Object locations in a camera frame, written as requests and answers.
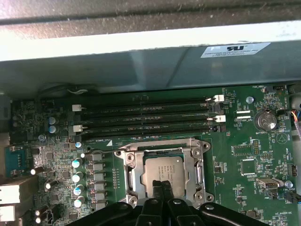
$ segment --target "capacitor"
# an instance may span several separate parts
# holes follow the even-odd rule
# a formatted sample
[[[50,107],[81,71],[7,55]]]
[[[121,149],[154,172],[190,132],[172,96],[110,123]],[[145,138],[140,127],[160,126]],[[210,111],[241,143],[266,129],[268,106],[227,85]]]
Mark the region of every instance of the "capacitor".
[[[271,131],[277,127],[277,118],[270,110],[266,110],[256,114],[254,123],[259,130]]]
[[[46,140],[46,136],[45,136],[44,134],[40,134],[40,135],[38,136],[38,140],[39,140],[40,142],[43,142],[43,141]]]
[[[80,148],[80,147],[81,147],[81,142],[76,142],[76,143],[75,143],[75,147],[76,147],[76,148]]]
[[[36,175],[36,174],[39,174],[39,173],[42,173],[42,172],[44,172],[44,168],[41,167],[41,166],[30,170],[31,175]]]
[[[46,183],[45,188],[46,189],[51,189],[56,185],[58,185],[58,181],[57,180],[52,180],[52,181]]]
[[[52,126],[49,126],[48,131],[49,131],[49,133],[57,133],[59,131],[59,128],[52,125]]]
[[[73,190],[73,193],[76,196],[79,196],[80,194],[83,193],[84,190],[85,190],[85,187],[83,185],[77,185],[76,188]]]
[[[21,127],[22,125],[23,123],[21,123],[20,121],[13,122],[13,127]]]
[[[40,216],[43,214],[46,210],[48,210],[48,206],[44,205],[39,210],[35,211],[36,216]]]
[[[287,180],[287,181],[285,182],[285,187],[287,187],[287,188],[292,188],[292,187],[293,187],[293,183],[292,183],[290,180]]]
[[[36,223],[40,224],[43,220],[46,219],[46,217],[47,217],[47,213],[46,212],[42,213],[40,216],[36,218]]]
[[[82,204],[85,203],[85,197],[84,196],[79,196],[77,199],[74,201],[74,206],[76,208],[80,208]]]
[[[84,177],[84,174],[83,174],[82,172],[77,172],[76,174],[74,174],[74,175],[72,176],[72,181],[73,181],[74,183],[77,183],[77,182],[79,182],[83,177]]]
[[[58,120],[55,117],[49,117],[48,123],[49,125],[54,125],[58,123]]]
[[[81,158],[77,158],[72,162],[72,167],[78,168],[83,164],[83,160]]]
[[[22,119],[23,119],[22,115],[20,115],[20,114],[16,114],[16,115],[13,116],[14,121],[21,121]]]

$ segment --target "screw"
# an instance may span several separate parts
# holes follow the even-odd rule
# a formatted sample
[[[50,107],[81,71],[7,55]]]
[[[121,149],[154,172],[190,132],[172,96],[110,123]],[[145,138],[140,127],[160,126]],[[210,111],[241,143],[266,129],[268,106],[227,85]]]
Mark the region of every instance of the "screw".
[[[176,205],[181,204],[181,200],[175,199],[175,200],[174,200],[174,204],[176,204]]]
[[[254,98],[253,98],[253,97],[247,97],[247,98],[246,98],[246,102],[247,102],[248,104],[251,104],[251,103],[254,102]]]
[[[287,188],[292,188],[292,187],[293,187],[293,183],[292,183],[290,180],[287,180],[287,181],[285,182],[285,186],[286,186]]]
[[[128,161],[133,161],[134,158],[135,158],[135,157],[134,157],[133,154],[128,154],[128,155],[127,155],[127,160],[128,160]]]
[[[212,205],[206,205],[205,208],[207,210],[214,210],[214,207]]]

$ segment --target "chip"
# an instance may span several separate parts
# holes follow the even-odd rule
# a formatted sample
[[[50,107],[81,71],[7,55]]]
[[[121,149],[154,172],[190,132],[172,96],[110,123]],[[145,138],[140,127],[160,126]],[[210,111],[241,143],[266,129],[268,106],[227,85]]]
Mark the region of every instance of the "chip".
[[[252,175],[256,173],[255,159],[243,159],[240,162],[241,175]]]
[[[64,171],[63,172],[63,178],[70,178],[70,172],[69,171]]]
[[[185,177],[181,157],[149,158],[145,161],[145,173],[142,176],[148,197],[152,197],[152,181],[168,180],[171,183],[175,197],[184,196]]]
[[[236,201],[237,201],[237,202],[242,202],[242,201],[243,201],[243,198],[239,196],[239,197],[236,198]]]
[[[256,219],[256,212],[255,212],[254,210],[249,210],[249,211],[246,213],[246,215],[247,215],[248,217],[251,217],[251,218]]]
[[[32,148],[32,154],[39,154],[40,149],[39,148]]]
[[[53,159],[53,153],[47,153],[46,158],[47,158],[47,160]]]
[[[76,221],[78,218],[77,213],[69,213],[69,220]]]
[[[218,166],[218,167],[215,167],[214,168],[214,171],[215,173],[220,173],[221,172],[221,168]]]
[[[58,201],[58,195],[57,194],[52,195],[51,200],[52,201]]]

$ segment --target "metal bracket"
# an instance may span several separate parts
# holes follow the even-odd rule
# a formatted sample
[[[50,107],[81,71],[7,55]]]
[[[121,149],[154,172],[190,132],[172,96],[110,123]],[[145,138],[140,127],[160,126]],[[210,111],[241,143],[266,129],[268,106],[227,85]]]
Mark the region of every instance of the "metal bracket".
[[[162,146],[178,145],[178,147],[161,148]],[[210,143],[194,138],[134,142],[120,147],[115,156],[123,159],[127,196],[124,201],[130,202],[131,197],[146,198],[145,186],[141,184],[144,174],[143,157],[145,152],[179,151],[184,156],[186,199],[193,207],[199,208],[205,202],[213,202],[214,196],[205,192],[203,153],[211,148]]]

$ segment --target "green circuit board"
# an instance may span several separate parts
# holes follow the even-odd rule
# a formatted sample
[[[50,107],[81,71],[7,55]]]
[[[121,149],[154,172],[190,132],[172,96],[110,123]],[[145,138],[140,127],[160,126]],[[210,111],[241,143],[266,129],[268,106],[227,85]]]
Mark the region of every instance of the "green circuit board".
[[[198,99],[214,95],[224,95],[224,101],[211,112],[199,113]],[[247,103],[247,97],[253,97],[253,102]],[[72,105],[81,105],[82,110],[74,112]],[[43,204],[60,204],[62,217],[54,225],[64,226],[98,209],[96,191],[90,189],[95,183],[93,174],[99,173],[89,170],[88,165],[93,162],[85,160],[76,169],[71,165],[82,153],[94,149],[106,151],[101,160],[106,183],[106,198],[102,203],[109,205],[126,195],[123,161],[111,150],[132,142],[194,137],[211,144],[211,149],[204,153],[205,182],[206,191],[214,195],[216,203],[269,225],[296,226],[297,204],[284,199],[284,193],[295,191],[295,186],[280,187],[272,197],[257,181],[276,178],[295,185],[296,175],[291,171],[291,116],[285,113],[286,109],[290,106],[285,85],[80,95],[43,99],[39,103],[15,101],[11,144],[25,160],[16,169],[13,164],[7,164],[7,175],[28,174],[32,167],[43,166],[45,171],[39,174],[40,189],[34,205],[39,208]],[[266,110],[277,119],[275,128],[268,131],[258,128],[255,122]],[[213,117],[218,111],[225,115],[225,122],[199,120]],[[140,123],[144,114],[148,118],[143,120],[154,123]],[[49,133],[49,117],[56,119],[56,133]],[[74,132],[72,128],[79,121],[91,127],[87,126],[83,133]],[[104,126],[97,127],[95,121]],[[6,163],[12,159],[7,152]],[[86,201],[81,208],[75,208],[73,189],[78,184],[71,178],[79,171],[85,175],[79,184],[87,187]],[[53,179],[59,182],[58,186],[46,191],[45,182]]]

